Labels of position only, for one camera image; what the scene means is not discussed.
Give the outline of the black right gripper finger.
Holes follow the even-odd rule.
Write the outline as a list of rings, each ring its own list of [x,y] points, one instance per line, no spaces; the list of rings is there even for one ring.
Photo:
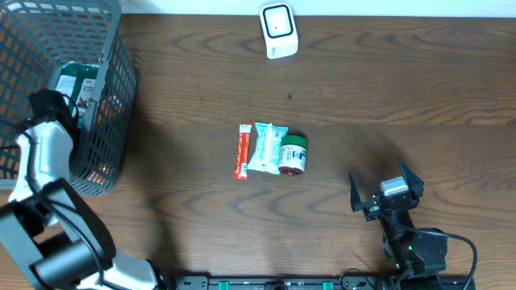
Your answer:
[[[423,180],[406,165],[401,157],[397,158],[397,162],[409,190],[414,194],[415,197],[420,198],[424,191]]]
[[[352,177],[352,174],[348,173],[349,180],[350,180],[350,206],[352,208],[353,212],[362,210],[362,200],[360,198],[360,194],[358,192],[358,189],[356,187],[356,183]]]

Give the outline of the green lid seasoning jar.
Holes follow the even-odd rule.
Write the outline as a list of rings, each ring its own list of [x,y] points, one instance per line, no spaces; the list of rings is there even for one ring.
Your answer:
[[[306,169],[308,141],[299,135],[286,135],[281,140],[278,169],[289,176],[302,175]]]

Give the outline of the white toilet wipes pack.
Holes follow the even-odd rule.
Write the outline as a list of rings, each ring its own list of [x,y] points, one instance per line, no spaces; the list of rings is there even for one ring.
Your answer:
[[[279,175],[279,155],[281,140],[286,136],[286,126],[256,122],[257,132],[255,150],[248,163],[248,170]]]

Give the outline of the red snack packet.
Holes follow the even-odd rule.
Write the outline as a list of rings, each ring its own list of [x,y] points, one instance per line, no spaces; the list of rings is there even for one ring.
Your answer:
[[[252,124],[252,121],[239,124],[239,140],[234,170],[234,178],[237,180],[246,180],[248,178],[248,155]]]

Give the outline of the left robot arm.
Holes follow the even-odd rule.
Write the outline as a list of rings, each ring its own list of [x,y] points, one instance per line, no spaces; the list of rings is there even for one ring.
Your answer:
[[[79,130],[58,91],[29,97],[33,118],[12,127],[19,176],[1,208],[1,244],[34,289],[166,289],[152,264],[117,251],[69,183]]]

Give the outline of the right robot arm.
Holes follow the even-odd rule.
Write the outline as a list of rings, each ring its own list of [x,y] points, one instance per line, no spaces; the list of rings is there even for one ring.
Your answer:
[[[418,206],[424,182],[406,163],[397,160],[401,175],[381,182],[381,190],[369,201],[362,201],[356,183],[351,185],[352,211],[365,219],[378,220],[384,231],[387,252],[400,271],[412,276],[430,276],[446,269],[447,237],[437,229],[417,229],[409,211]]]

